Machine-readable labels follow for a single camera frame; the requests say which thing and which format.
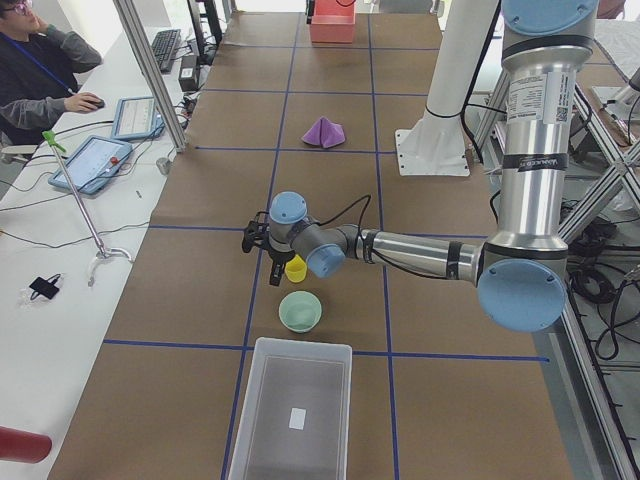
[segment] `yellow object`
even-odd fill
[[[296,255],[284,266],[284,274],[291,283],[300,283],[307,276],[307,264],[300,255]]]

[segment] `gray plastic bin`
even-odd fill
[[[351,347],[259,338],[229,480],[344,480]]]

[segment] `white table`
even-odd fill
[[[150,38],[160,29],[149,30]],[[177,76],[180,62],[165,83],[174,104],[182,98]],[[106,107],[88,115],[67,113],[54,128],[61,131],[101,120],[113,120],[122,97],[150,95],[129,43],[123,35],[95,69],[83,91],[106,102]],[[73,151],[90,134],[109,136],[111,125],[62,134],[57,140]],[[138,155],[148,146],[140,146]],[[41,153],[51,153],[42,147]],[[113,179],[95,198],[85,198],[87,210],[99,231],[149,220],[166,178],[155,162],[175,155],[167,133],[157,138],[137,161],[131,174]],[[57,170],[53,158],[37,159],[14,183],[28,188],[43,172]],[[24,205],[62,195],[40,179],[28,193],[11,189],[0,209]],[[24,209],[0,212],[0,229],[52,245],[90,235],[72,196]],[[146,232],[142,228],[105,235],[107,247],[121,247],[137,254]],[[97,248],[93,240],[60,249],[30,245],[0,235],[0,425],[48,435],[53,440],[49,456],[34,465],[0,460],[0,478],[41,480],[48,476],[58,455],[95,357],[109,326],[131,264],[116,257],[96,271],[93,287],[87,285],[87,267]],[[37,277],[64,274],[58,295],[50,302],[25,306],[21,290]]]

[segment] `blue lanyard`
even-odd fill
[[[6,36],[4,33],[1,34],[9,43],[12,43],[14,47],[16,47],[18,50],[20,50],[25,57],[27,57],[28,59],[30,59],[33,63],[36,64],[36,66],[38,66],[40,68],[40,70],[42,70],[44,73],[46,73],[49,77],[51,77],[55,82],[59,83],[67,92],[69,92],[71,95],[74,95],[76,92],[74,92],[71,87],[69,87],[69,85],[67,85],[66,83],[64,83],[62,80],[60,80],[55,73],[53,73],[51,70],[49,70],[47,67],[45,67],[42,63],[40,63],[40,61],[38,61],[38,59],[36,57],[34,57],[33,55],[31,55],[30,52],[28,52],[27,50],[25,50],[25,48],[20,45],[18,42],[16,42],[13,38],[9,38],[8,36]]]

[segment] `black keyboard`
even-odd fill
[[[171,71],[179,45],[180,30],[162,30],[154,37],[151,50],[153,50],[161,73]]]

